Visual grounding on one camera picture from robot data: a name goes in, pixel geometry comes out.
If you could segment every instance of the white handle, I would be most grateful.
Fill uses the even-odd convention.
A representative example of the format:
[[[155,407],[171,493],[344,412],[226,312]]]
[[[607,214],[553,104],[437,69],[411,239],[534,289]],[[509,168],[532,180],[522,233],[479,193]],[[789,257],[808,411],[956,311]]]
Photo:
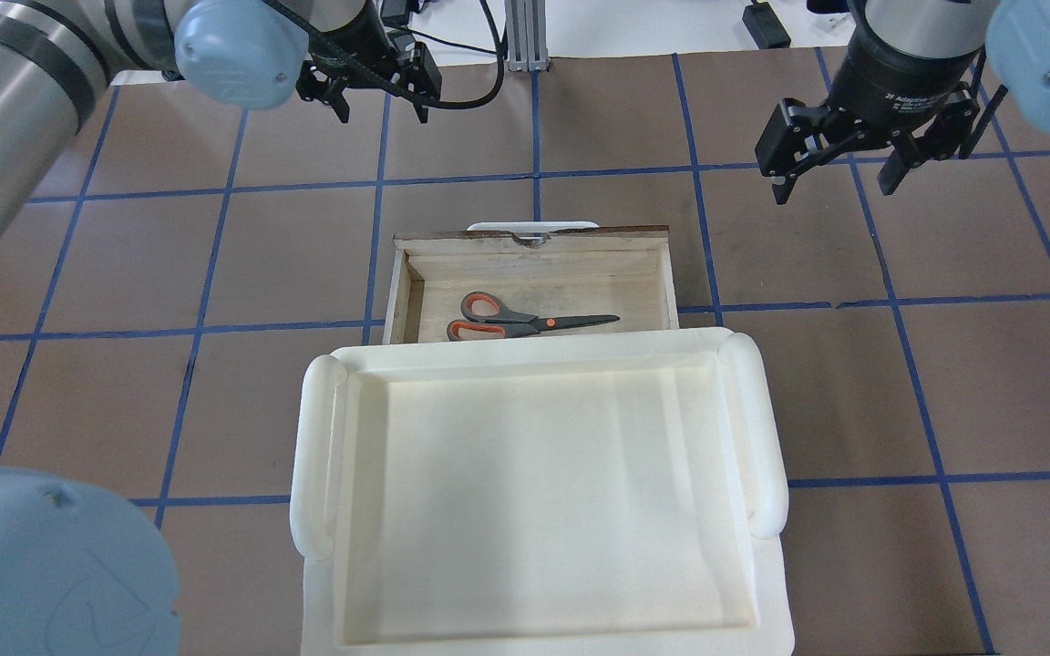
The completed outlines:
[[[775,538],[789,519],[789,481],[772,403],[768,400],[763,360],[756,342],[741,333],[724,340],[718,354],[721,362],[732,366],[736,397],[740,400],[742,436],[747,439],[747,448],[740,449],[746,456],[740,469],[746,485],[751,486],[748,527],[757,538]]]
[[[335,420],[345,411],[346,366],[332,355],[315,358],[302,378],[299,440],[294,449],[291,536],[304,557],[323,560],[335,547],[334,517],[327,508]]]
[[[598,228],[591,220],[487,220],[467,227],[469,232],[479,230],[504,230],[516,235],[536,235],[538,232],[553,232],[554,230],[575,230],[583,228]]]

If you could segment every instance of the scissors blade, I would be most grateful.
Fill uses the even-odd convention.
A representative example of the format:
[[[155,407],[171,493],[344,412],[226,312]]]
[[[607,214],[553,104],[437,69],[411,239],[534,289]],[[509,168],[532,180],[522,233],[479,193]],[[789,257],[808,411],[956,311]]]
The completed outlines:
[[[586,325],[600,325],[617,321],[615,314],[589,314],[585,316],[553,316],[542,317],[530,321],[538,331],[563,331],[563,329],[583,329]]]

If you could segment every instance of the black ring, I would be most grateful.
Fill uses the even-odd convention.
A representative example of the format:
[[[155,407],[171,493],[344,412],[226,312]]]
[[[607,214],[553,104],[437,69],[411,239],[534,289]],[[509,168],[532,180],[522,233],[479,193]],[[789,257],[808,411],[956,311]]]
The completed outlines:
[[[46,38],[46,34],[32,24],[25,24],[12,17],[0,14],[0,45],[24,56],[43,72],[51,76],[56,84],[63,88],[67,99],[71,101],[79,117],[80,124],[76,132],[83,129],[87,117],[96,109],[96,92],[80,64],[69,55],[59,49]]]
[[[132,18],[148,49],[159,59],[175,62],[172,28],[168,24],[168,13],[164,10],[164,0],[132,0]]]
[[[101,69],[104,69],[104,80],[112,79],[112,67],[107,65],[107,59],[104,58],[104,52],[100,49],[99,45],[96,45],[96,41],[92,41],[87,33],[83,30],[82,26],[79,26],[71,21],[70,18],[64,17],[63,14],[56,12],[54,8],[47,7],[46,4],[35,3],[34,0],[0,0],[0,3],[12,3],[12,4],[22,4],[24,7],[33,8],[38,13],[43,14],[43,16],[50,18],[51,20],[62,24],[71,34],[75,34],[80,41],[84,42],[88,50],[96,56],[96,61],[100,62]]]
[[[129,59],[142,69],[151,69],[148,62],[141,59],[141,55],[132,48],[132,42],[128,41],[128,35],[124,34],[124,26],[121,25],[121,17],[116,13],[116,0],[104,0],[104,13],[107,16],[107,25],[112,28],[112,38],[116,38],[116,42],[121,46],[121,50],[124,50],[125,55],[128,55]]]

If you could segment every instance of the scissors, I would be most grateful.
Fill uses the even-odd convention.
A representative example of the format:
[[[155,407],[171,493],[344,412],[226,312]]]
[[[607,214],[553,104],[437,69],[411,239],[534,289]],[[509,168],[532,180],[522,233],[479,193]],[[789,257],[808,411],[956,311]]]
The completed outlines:
[[[478,311],[478,303],[487,304],[491,310]],[[545,331],[562,331],[562,329],[580,329],[584,325],[597,325],[617,321],[613,314],[593,314],[587,316],[549,316],[513,312],[505,303],[487,292],[471,292],[459,303],[463,320],[448,324],[448,340],[461,342],[472,337],[465,337],[461,331],[491,334],[492,339],[499,337],[526,337],[541,335]]]

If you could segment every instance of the tiled table surface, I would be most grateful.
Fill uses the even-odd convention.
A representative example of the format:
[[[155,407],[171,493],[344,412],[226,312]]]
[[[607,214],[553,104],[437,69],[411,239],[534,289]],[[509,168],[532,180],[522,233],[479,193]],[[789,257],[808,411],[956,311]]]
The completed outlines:
[[[842,158],[777,208],[751,146],[841,56],[559,59],[426,126],[112,91],[0,241],[0,464],[146,509],[183,653],[296,653],[300,377],[378,342],[393,233],[667,224],[682,324],[765,356],[798,655],[1050,653],[1050,137],[1008,103],[973,162],[882,197]]]

